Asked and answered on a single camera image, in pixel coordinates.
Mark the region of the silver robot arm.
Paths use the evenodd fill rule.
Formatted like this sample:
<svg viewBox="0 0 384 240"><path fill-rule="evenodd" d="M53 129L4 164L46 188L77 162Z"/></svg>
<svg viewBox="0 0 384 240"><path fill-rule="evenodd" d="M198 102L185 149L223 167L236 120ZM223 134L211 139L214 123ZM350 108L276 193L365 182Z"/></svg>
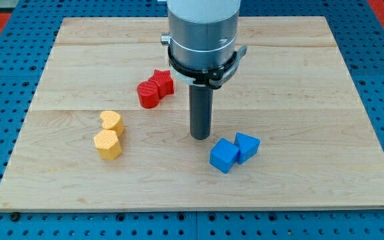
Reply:
<svg viewBox="0 0 384 240"><path fill-rule="evenodd" d="M219 89L235 74L246 46L235 50L240 0L168 0L171 74L196 87Z"/></svg>

